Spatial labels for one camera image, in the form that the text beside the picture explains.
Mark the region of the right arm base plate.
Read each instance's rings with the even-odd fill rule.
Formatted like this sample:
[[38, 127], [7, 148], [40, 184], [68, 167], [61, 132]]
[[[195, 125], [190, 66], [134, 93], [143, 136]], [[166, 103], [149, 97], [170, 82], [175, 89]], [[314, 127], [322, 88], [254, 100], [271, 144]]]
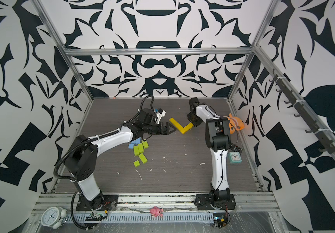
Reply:
[[197, 194], [194, 205], [198, 210], [234, 210], [237, 207], [234, 196], [223, 201], [215, 201], [209, 194]]

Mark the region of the yellow block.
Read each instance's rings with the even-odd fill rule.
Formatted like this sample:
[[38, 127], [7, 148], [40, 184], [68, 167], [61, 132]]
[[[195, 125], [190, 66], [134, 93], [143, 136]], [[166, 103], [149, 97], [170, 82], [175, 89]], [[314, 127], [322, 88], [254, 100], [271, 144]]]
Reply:
[[181, 133], [184, 135], [185, 133], [190, 131], [193, 127], [194, 127], [194, 125], [192, 123], [189, 123], [187, 126], [185, 126], [181, 129]]
[[169, 121], [177, 130], [179, 130], [180, 133], [182, 134], [186, 133], [186, 130], [184, 129], [184, 127], [182, 127], [182, 125], [179, 124], [174, 118], [170, 118]]

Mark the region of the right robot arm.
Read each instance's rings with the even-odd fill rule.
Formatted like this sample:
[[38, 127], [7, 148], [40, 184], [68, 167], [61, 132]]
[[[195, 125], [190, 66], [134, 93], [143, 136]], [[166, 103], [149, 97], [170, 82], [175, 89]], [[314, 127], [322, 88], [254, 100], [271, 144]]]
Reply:
[[231, 194], [226, 168], [231, 143], [229, 121], [216, 114], [209, 105], [201, 103], [198, 98], [191, 98], [188, 102], [190, 107], [188, 120], [195, 127], [205, 124], [205, 143], [212, 158], [212, 189], [209, 198], [213, 203], [227, 200]]

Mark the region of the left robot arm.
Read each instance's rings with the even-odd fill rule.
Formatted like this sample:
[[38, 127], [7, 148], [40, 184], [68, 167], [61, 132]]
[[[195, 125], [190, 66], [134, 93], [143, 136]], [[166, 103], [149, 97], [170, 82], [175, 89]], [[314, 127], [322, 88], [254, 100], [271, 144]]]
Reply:
[[99, 210], [105, 200], [94, 176], [97, 158], [121, 144], [141, 139], [145, 134], [166, 136], [174, 133], [176, 128], [173, 124], [161, 122], [165, 114], [163, 109], [155, 109], [153, 105], [149, 108], [141, 105], [131, 119], [124, 121], [114, 131], [92, 137], [79, 135], [57, 162], [54, 177], [74, 183], [87, 209]]

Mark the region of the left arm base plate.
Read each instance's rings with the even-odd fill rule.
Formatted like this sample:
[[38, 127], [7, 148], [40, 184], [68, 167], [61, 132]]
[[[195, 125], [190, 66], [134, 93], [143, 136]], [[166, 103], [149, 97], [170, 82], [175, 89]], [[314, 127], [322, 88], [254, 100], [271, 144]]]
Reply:
[[118, 199], [118, 195], [99, 195], [88, 201], [84, 195], [80, 195], [76, 211], [113, 211], [118, 205]]

